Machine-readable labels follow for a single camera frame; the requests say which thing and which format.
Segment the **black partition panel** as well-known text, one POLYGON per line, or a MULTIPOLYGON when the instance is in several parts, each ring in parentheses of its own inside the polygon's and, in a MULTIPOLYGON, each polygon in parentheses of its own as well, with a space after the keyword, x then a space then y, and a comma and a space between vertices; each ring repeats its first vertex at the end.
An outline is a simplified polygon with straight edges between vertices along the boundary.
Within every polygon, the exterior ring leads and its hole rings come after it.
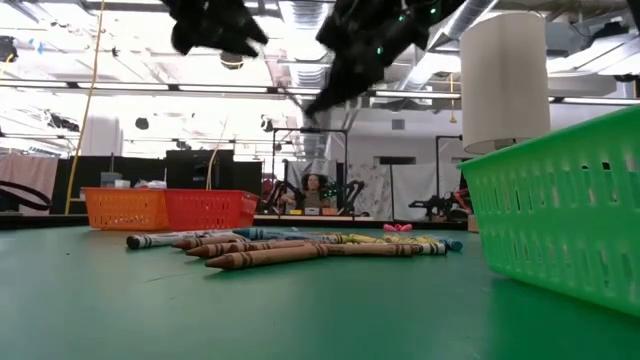
POLYGON ((233 150, 219 150, 209 168, 212 155, 213 150, 167 151, 167 187, 204 189, 210 177, 213 190, 242 190, 256 195, 261 192, 261 162, 242 162, 234 159, 233 150))
MULTIPOLYGON (((59 159, 54 189, 52 194, 51 214, 62 215, 65 210, 67 186, 71 174, 73 159, 59 159)), ((162 159, 115 157, 111 166, 110 156, 80 156, 77 161, 73 178, 71 214, 86 212, 83 202, 76 202, 80 198, 82 187, 100 187, 103 172, 115 172, 122 175, 124 180, 136 184, 139 180, 163 180, 165 177, 165 162, 162 159)))

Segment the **plain white cloth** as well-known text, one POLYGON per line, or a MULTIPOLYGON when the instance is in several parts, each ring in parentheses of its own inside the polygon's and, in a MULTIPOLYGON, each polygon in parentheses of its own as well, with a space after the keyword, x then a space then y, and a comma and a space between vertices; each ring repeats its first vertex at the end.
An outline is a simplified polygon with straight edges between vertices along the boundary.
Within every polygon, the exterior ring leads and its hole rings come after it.
MULTIPOLYGON (((410 208, 414 200, 428 200, 436 194, 436 165, 434 162, 417 165, 393 165, 394 219, 401 221, 424 221, 426 210, 410 208)), ((457 190, 460 171, 454 164, 440 165, 440 194, 457 190)))

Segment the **person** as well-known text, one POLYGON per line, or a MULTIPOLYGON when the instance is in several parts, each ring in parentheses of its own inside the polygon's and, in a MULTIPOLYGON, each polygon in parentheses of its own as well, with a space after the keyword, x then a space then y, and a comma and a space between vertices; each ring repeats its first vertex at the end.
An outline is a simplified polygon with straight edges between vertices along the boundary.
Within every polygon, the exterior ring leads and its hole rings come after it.
POLYGON ((325 175, 306 174, 302 177, 302 189, 298 193, 285 193, 279 202, 300 210, 306 208, 330 208, 330 198, 323 196, 327 184, 328 178, 325 175))

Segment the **red plastic basket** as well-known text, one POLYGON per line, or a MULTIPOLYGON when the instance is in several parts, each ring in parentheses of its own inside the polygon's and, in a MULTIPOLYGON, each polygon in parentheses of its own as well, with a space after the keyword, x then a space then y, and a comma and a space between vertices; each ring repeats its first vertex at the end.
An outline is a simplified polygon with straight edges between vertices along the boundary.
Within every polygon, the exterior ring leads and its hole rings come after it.
POLYGON ((168 189, 164 195, 174 231, 250 227, 260 200, 241 190, 168 189))

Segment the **black aluminium table frame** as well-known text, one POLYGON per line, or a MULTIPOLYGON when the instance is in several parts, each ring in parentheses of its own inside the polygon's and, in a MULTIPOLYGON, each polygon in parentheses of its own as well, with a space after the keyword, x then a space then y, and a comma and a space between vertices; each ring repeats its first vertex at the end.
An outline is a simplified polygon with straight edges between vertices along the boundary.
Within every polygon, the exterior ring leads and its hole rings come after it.
MULTIPOLYGON (((376 221, 365 217, 328 217, 328 216, 280 216, 256 215, 257 227, 314 227, 314 228, 353 228, 382 229, 385 221, 376 221)), ((0 230, 37 229, 55 227, 88 226, 86 215, 47 215, 47 216, 0 216, 0 230)), ((466 231, 466 223, 456 222, 412 222, 414 230, 451 230, 466 231)))

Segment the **pink cloth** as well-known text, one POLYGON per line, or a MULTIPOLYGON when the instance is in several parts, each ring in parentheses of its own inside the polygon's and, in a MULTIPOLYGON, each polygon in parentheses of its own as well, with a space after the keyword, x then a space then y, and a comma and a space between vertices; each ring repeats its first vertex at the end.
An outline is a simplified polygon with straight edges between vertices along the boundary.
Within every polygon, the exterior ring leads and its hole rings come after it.
MULTIPOLYGON (((58 159, 55 157, 8 154, 0 155, 0 181, 16 183, 37 190, 52 199, 58 159)), ((11 192, 37 204, 44 204, 41 198, 24 190, 0 185, 0 189, 11 192)), ((49 215, 50 209, 36 210, 14 202, 14 211, 24 216, 49 215)))

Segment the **patterned white cloth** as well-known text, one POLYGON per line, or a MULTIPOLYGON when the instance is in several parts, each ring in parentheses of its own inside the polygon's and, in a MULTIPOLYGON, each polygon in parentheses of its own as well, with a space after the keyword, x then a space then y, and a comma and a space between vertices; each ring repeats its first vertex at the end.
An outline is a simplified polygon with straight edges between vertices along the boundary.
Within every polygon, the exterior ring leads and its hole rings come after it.
POLYGON ((389 165, 350 163, 348 165, 348 180, 364 183, 362 191, 354 200, 356 214, 367 214, 377 221, 391 219, 392 187, 389 165))

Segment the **teal crayon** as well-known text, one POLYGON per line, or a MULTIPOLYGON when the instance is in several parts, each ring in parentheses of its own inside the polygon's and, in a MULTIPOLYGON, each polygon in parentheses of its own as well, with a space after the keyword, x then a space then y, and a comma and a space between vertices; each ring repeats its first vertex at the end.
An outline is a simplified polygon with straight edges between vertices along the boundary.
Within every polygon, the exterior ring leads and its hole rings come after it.
POLYGON ((264 240, 318 240, 318 235, 300 233, 300 232, 285 232, 285 231, 270 231, 259 228, 245 228, 235 229, 234 234, 240 235, 252 241, 264 241, 264 240))

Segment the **green plastic basket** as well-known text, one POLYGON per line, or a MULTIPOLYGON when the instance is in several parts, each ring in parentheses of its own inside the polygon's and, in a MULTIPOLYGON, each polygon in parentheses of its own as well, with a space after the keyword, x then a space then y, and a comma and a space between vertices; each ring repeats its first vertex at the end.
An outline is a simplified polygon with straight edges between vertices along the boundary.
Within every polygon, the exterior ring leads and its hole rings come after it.
POLYGON ((640 105, 459 168, 494 272, 640 317, 640 105))

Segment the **green table mat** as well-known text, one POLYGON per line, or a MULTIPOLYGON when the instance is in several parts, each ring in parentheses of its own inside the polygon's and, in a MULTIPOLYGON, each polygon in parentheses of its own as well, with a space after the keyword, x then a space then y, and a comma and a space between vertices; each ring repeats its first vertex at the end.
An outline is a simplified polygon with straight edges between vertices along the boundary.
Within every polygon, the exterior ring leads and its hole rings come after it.
POLYGON ((0 232, 0 360, 640 360, 640 318, 443 257, 240 271, 85 227, 0 232))

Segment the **orange plastic basket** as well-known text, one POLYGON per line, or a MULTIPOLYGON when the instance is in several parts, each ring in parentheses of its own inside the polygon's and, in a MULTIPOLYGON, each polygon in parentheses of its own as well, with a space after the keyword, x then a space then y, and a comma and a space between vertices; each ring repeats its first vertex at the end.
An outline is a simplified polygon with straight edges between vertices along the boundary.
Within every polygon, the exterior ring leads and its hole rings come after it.
POLYGON ((100 230, 169 228, 164 192, 158 189, 84 189, 89 225, 100 230))

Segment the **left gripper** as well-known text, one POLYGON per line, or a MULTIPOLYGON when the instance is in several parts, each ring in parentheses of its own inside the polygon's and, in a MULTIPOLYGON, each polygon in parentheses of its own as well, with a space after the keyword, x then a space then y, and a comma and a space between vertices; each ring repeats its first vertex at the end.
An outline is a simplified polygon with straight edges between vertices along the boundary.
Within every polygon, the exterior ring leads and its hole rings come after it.
POLYGON ((182 55, 195 47, 205 47, 257 57, 252 43, 266 45, 269 41, 239 0, 160 1, 175 21, 171 45, 182 55))

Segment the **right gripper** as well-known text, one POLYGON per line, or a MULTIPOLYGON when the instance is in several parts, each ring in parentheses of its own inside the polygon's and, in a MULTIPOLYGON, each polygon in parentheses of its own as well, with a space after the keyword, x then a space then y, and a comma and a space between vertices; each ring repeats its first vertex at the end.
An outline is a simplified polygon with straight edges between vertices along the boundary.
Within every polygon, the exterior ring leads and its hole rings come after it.
POLYGON ((424 50, 430 27, 465 0, 336 0, 317 41, 335 53, 329 79, 304 114, 313 118, 366 92, 411 45, 424 50))

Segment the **black metal stand frame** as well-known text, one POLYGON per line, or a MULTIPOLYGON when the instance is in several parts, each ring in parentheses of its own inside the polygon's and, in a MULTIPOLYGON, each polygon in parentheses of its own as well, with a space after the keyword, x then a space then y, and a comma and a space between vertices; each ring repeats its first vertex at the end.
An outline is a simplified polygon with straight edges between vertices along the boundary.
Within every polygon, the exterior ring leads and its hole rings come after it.
POLYGON ((349 205, 347 201, 348 144, 348 131, 344 129, 274 127, 271 142, 271 171, 275 173, 276 157, 282 152, 283 145, 294 148, 292 154, 285 154, 282 158, 284 164, 283 182, 287 182, 285 180, 285 166, 288 162, 334 160, 337 163, 337 182, 342 190, 337 197, 337 206, 342 209, 345 204, 349 205))
POLYGON ((442 139, 457 139, 459 141, 463 140, 463 135, 436 135, 435 136, 435 169, 436 169, 436 196, 441 197, 441 189, 440 189, 440 141, 442 139))

